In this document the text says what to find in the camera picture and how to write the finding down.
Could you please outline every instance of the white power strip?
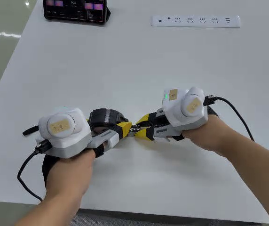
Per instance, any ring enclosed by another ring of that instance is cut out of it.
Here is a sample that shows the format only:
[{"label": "white power strip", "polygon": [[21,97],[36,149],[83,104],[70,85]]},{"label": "white power strip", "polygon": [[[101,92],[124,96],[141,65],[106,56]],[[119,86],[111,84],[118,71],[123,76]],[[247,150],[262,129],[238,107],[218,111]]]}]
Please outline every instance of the white power strip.
[{"label": "white power strip", "polygon": [[164,27],[240,27],[239,16],[152,16],[151,26]]}]

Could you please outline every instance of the pink screen display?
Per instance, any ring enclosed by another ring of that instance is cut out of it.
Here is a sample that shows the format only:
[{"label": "pink screen display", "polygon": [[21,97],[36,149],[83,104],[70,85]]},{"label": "pink screen display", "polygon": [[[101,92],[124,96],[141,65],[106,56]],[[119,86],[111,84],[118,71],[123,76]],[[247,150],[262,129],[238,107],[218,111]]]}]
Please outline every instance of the pink screen display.
[{"label": "pink screen display", "polygon": [[94,9],[94,4],[93,3],[84,3],[84,8],[85,9]]},{"label": "pink screen display", "polygon": [[54,0],[47,0],[47,6],[53,6]]},{"label": "pink screen display", "polygon": [[63,6],[63,1],[55,0],[55,6]]},{"label": "pink screen display", "polygon": [[95,4],[94,9],[95,10],[103,10],[103,4]]}]

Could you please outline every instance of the white tabletop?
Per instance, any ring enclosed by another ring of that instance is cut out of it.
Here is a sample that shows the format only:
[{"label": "white tabletop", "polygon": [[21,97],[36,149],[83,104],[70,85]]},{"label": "white tabletop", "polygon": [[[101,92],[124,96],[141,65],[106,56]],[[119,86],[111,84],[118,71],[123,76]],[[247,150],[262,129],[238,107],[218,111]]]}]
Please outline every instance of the white tabletop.
[{"label": "white tabletop", "polygon": [[[269,1],[110,0],[104,27],[47,22],[42,1],[0,81],[0,201],[37,203],[16,174],[35,145],[22,131],[56,107],[99,107],[131,121],[161,107],[164,88],[202,88],[230,100],[269,148]],[[242,27],[151,27],[152,15],[239,15]],[[213,109],[246,131],[224,103]],[[43,155],[22,178],[43,196]],[[267,222],[269,216],[224,158],[190,141],[128,137],[97,159],[82,208]]]}]

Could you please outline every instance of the handwritten label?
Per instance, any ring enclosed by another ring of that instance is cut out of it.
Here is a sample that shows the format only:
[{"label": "handwritten label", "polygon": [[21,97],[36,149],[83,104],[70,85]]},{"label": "handwritten label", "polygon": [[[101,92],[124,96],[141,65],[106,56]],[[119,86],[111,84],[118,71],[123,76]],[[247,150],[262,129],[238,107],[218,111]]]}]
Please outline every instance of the handwritten label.
[{"label": "handwritten label", "polygon": [[195,112],[195,110],[198,108],[198,106],[201,105],[200,100],[196,97],[192,100],[192,102],[187,106],[187,111],[190,113]]},{"label": "handwritten label", "polygon": [[49,125],[52,134],[60,133],[70,129],[69,121],[67,119],[52,123]]},{"label": "handwritten label", "polygon": [[169,101],[170,100],[176,100],[176,99],[177,99],[177,89],[170,90]]}]

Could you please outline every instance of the forearm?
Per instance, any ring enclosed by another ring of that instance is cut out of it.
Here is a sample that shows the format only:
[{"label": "forearm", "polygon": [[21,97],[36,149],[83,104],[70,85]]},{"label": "forearm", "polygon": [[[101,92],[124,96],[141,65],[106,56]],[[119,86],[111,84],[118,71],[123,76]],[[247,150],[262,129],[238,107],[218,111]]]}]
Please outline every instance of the forearm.
[{"label": "forearm", "polygon": [[269,214],[269,150],[232,131],[220,152]]},{"label": "forearm", "polygon": [[81,197],[58,194],[46,198],[16,226],[68,226],[80,206]]}]

